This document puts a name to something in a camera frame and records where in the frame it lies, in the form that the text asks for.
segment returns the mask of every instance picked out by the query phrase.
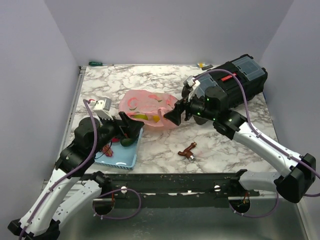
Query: green screwdriver handle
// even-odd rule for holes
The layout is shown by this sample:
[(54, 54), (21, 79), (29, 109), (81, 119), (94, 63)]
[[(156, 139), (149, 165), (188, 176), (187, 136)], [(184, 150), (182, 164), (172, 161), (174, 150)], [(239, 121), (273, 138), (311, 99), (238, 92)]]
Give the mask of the green screwdriver handle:
[(89, 66), (93, 66), (93, 67), (103, 66), (103, 63), (102, 62), (96, 62), (96, 61), (90, 61), (89, 62)]

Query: white wall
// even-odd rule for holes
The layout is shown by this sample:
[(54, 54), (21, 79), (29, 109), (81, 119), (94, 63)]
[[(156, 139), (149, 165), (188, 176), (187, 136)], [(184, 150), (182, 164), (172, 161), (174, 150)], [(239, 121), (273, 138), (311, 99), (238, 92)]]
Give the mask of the white wall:
[(259, 60), (293, 0), (45, 0), (79, 65)]
[(0, 7), (0, 239), (53, 169), (79, 74), (43, 0)]
[[(318, 160), (320, 171), (320, 1), (295, 0), (263, 54), (265, 97), (279, 141)], [(317, 179), (309, 193), (320, 192)], [(317, 227), (319, 198), (307, 198)]]

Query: gray floor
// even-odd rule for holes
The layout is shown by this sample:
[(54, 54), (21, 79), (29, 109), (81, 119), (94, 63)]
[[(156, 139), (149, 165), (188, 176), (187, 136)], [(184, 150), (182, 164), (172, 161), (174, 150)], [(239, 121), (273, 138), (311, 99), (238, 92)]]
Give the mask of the gray floor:
[[(250, 213), (271, 209), (274, 199), (251, 200)], [(125, 216), (134, 210), (116, 210)], [(100, 220), (88, 204), (64, 226), (60, 240), (307, 240), (297, 206), (281, 200), (265, 218), (248, 219), (223, 208), (143, 209), (128, 220)]]

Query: translucent pink bag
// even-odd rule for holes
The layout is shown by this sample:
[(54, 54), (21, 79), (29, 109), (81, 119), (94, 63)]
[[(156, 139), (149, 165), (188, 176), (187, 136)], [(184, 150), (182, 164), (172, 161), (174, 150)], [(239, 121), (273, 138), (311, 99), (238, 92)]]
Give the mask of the translucent pink bag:
[(178, 99), (166, 93), (129, 90), (119, 103), (119, 111), (146, 125), (171, 129), (176, 125), (165, 119), (164, 114), (175, 107), (176, 101)]

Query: blue tray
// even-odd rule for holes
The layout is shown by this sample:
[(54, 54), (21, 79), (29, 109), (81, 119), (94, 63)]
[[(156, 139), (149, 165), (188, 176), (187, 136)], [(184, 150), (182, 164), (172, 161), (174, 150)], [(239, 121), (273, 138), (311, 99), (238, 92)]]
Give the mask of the blue tray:
[(122, 146), (120, 142), (113, 142), (111, 146), (113, 156), (108, 157), (103, 155), (102, 157), (95, 159), (94, 163), (111, 168), (133, 170), (137, 160), (142, 133), (143, 129), (141, 128), (138, 139), (130, 146)]

